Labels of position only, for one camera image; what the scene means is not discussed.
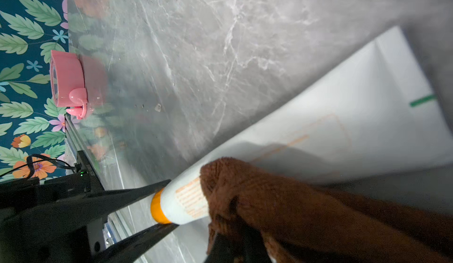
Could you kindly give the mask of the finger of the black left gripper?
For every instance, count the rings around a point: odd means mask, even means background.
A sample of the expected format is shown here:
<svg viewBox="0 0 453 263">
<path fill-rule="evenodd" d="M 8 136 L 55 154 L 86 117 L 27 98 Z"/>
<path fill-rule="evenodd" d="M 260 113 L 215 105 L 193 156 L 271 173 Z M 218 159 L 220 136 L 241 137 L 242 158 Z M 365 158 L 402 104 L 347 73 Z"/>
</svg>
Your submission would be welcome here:
<svg viewBox="0 0 453 263">
<path fill-rule="evenodd" d="M 156 224 L 97 254 L 92 263 L 134 263 L 149 249 L 177 229 L 177 224 Z"/>
<path fill-rule="evenodd" d="M 26 242 L 48 242 L 147 198 L 170 180 L 136 189 L 89 193 L 33 207 L 10 218 L 10 233 Z"/>
</svg>

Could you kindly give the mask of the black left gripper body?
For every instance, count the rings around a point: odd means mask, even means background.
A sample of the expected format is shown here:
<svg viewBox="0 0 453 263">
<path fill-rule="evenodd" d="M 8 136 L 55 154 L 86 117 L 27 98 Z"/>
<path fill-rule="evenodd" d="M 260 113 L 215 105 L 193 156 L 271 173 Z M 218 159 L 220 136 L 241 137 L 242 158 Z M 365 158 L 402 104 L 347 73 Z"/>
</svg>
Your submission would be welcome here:
<svg viewBox="0 0 453 263">
<path fill-rule="evenodd" d="M 106 217 L 86 221 L 78 202 L 101 191 L 88 173 L 1 183 L 1 262 L 91 262 L 106 249 Z"/>
</svg>

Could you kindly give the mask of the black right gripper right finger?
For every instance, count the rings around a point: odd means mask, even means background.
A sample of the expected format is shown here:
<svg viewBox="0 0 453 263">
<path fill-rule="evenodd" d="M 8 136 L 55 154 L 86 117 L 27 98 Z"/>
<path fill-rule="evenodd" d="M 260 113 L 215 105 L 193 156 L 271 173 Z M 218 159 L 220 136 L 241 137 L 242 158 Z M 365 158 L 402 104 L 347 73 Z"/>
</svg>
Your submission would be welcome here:
<svg viewBox="0 0 453 263">
<path fill-rule="evenodd" d="M 243 250 L 245 263 L 272 263 L 261 234 L 251 227 L 244 229 Z"/>
</svg>

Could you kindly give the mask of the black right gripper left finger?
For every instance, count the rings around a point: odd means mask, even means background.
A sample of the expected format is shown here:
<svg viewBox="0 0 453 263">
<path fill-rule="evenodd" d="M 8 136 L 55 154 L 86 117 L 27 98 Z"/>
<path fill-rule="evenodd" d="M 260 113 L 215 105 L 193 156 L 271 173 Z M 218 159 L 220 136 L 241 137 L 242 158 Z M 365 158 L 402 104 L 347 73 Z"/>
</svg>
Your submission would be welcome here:
<svg viewBox="0 0 453 263">
<path fill-rule="evenodd" d="M 242 255 L 243 248 L 239 243 L 231 241 L 225 235 L 217 233 L 204 263 L 234 263 Z"/>
</svg>

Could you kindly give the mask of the brown cloth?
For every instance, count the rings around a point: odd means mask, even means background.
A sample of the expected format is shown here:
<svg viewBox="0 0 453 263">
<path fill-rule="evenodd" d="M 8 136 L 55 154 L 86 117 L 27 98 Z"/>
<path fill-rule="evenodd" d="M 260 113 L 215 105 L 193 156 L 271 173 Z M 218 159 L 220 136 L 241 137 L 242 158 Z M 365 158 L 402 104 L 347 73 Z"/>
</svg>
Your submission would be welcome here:
<svg viewBox="0 0 453 263">
<path fill-rule="evenodd" d="M 209 251 L 218 238 L 246 260 L 255 230 L 279 263 L 450 263 L 453 219 L 272 175 L 220 158 L 204 165 L 201 188 L 211 218 Z"/>
</svg>

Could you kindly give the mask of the white tube orange cap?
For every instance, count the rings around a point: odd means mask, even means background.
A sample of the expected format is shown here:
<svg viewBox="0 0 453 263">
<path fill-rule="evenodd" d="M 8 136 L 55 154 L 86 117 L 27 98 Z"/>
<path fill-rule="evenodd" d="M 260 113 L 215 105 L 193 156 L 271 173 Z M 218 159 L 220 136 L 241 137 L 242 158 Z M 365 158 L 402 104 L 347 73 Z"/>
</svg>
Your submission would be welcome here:
<svg viewBox="0 0 453 263">
<path fill-rule="evenodd" d="M 182 172 L 153 196 L 153 219 L 183 225 L 207 217 L 201 168 L 222 157 L 333 184 L 449 164 L 453 133 L 396 26 Z"/>
</svg>

